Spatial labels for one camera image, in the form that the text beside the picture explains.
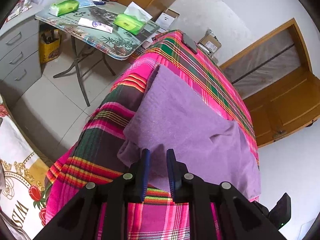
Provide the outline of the black smartphone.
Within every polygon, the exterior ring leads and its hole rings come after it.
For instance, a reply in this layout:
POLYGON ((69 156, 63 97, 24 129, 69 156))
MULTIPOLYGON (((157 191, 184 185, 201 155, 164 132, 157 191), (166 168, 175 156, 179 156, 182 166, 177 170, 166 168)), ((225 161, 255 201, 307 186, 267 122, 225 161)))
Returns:
POLYGON ((196 43, 186 34, 182 34, 182 43, 193 52, 193 54, 197 54, 197 46, 196 43))

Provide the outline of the patterned side table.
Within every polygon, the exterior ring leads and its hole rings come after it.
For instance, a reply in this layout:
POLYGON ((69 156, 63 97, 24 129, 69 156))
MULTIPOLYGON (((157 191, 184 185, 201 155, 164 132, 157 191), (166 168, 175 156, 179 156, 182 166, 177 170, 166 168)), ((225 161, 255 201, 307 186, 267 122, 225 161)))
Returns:
POLYGON ((71 46, 73 52, 73 62, 70 67, 63 72, 53 76, 54 79, 62 78, 74 70, 86 105, 89 102, 83 77, 87 72, 82 73, 79 63, 97 51, 101 52, 101 59, 110 73, 115 76, 114 70, 107 61, 107 57, 118 61, 127 60, 148 38, 160 29, 160 26, 150 20, 137 35, 133 35, 127 30, 114 25, 115 18, 125 11, 126 7, 117 2, 107 2, 105 5, 95 7, 85 7, 75 12, 62 15, 60 17, 49 14, 49 8, 45 7, 36 13, 35 18, 42 23, 59 29, 71 36, 71 46), (100 22, 113 28, 111 33, 84 27, 79 24, 81 18, 100 22))

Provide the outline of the green tissue pack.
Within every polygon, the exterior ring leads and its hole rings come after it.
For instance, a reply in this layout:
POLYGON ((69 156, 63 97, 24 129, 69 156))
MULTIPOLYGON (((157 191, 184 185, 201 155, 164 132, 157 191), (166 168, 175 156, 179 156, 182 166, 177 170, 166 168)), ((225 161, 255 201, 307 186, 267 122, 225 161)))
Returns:
POLYGON ((77 0, 64 0, 59 3, 53 3, 49 7, 48 13, 60 17, 70 12, 77 11, 79 9, 79 2, 77 0))
POLYGON ((131 2, 122 14, 116 16, 113 23, 133 35, 138 35, 151 19, 152 15, 131 2))

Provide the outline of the wooden door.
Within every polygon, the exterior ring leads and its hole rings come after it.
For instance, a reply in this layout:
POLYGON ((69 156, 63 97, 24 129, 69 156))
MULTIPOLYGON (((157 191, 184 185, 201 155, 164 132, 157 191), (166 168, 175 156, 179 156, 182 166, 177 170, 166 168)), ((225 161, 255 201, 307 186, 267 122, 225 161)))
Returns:
POLYGON ((319 118, 319 78, 297 68, 247 97, 255 140, 263 147, 287 137, 319 118))

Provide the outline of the yellow floor box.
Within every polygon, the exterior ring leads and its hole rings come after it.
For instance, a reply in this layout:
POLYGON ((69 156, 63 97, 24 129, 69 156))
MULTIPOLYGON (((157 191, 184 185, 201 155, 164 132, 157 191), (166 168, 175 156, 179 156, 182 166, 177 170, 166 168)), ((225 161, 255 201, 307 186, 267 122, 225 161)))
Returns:
POLYGON ((40 64, 56 59, 60 54, 61 34, 59 29, 44 28, 39 33, 40 64))

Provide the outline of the white tube package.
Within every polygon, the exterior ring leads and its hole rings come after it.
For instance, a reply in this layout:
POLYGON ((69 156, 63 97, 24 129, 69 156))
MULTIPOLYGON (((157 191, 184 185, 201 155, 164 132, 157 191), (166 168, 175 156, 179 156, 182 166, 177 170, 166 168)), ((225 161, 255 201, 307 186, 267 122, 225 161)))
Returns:
POLYGON ((87 28, 92 28, 92 29, 96 29, 96 30, 100 30, 106 33, 112 33, 113 28, 109 25, 105 25, 103 23, 97 22, 97 21, 93 21, 87 18, 80 18, 79 22, 78 22, 79 26, 82 27, 87 27, 87 28))

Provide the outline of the floral printed quilt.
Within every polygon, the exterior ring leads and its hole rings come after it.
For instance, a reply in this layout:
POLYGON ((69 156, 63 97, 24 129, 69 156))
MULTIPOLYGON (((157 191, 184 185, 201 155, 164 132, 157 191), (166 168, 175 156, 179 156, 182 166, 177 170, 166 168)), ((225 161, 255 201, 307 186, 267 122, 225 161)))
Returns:
POLYGON ((48 169, 1 98, 1 215, 24 239, 33 239, 46 224, 48 169))

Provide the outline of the pink plaid bed sheet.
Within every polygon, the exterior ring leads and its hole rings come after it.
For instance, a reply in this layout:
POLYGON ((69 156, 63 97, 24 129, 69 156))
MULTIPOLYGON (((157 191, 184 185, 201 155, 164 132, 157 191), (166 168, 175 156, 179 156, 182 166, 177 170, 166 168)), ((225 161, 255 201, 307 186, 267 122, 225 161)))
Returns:
POLYGON ((107 184, 151 151, 146 198, 129 204, 128 239, 189 239, 189 206, 170 195, 166 152, 203 180, 231 183, 248 200, 260 193, 258 148, 238 92, 183 33, 158 35, 113 85, 77 143, 48 170, 49 221, 89 182, 107 184))

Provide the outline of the grey drawer cabinet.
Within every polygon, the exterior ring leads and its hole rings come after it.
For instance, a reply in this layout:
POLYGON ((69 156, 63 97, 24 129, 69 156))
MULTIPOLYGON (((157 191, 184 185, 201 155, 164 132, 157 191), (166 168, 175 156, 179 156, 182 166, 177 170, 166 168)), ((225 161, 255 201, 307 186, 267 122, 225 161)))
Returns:
POLYGON ((1 96, 15 106, 19 98, 42 76, 39 60, 40 5, 31 8, 1 28, 1 96))

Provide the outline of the white cardboard box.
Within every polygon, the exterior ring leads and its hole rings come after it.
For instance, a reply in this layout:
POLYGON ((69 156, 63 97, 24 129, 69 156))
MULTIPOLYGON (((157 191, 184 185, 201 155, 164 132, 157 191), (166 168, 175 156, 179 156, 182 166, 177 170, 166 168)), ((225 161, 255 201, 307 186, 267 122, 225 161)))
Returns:
POLYGON ((160 26, 158 31, 164 33, 170 29, 170 26, 178 19, 179 13, 168 8, 162 12, 156 20, 156 24, 160 26))

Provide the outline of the purple fleece garment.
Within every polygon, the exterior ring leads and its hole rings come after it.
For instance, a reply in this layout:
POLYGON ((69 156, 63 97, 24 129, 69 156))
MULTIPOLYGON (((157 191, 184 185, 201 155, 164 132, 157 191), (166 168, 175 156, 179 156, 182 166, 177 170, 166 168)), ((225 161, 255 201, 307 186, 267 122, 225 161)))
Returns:
POLYGON ((160 190, 170 190, 166 152, 173 149, 176 159, 204 181, 227 181, 248 199, 261 193, 257 161, 238 123, 215 113, 164 65, 152 72, 124 135, 119 160, 130 166, 148 149, 149 183, 160 190))

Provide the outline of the grey door curtain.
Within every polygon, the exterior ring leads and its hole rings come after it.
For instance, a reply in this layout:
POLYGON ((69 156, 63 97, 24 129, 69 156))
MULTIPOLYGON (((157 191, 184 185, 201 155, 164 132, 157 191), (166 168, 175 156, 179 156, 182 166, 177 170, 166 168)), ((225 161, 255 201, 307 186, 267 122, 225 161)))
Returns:
POLYGON ((300 67, 290 32, 285 29, 223 70, 242 99, 261 91, 300 67))

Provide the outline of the brown cardboard box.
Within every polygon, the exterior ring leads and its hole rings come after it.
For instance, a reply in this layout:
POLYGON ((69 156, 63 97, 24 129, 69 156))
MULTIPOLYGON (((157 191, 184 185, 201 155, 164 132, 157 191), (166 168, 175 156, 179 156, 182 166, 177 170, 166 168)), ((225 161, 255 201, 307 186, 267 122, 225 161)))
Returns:
POLYGON ((220 41, 217 39, 211 29, 207 29, 204 37, 200 39, 199 44, 206 47, 206 49, 213 54, 222 47, 220 41))

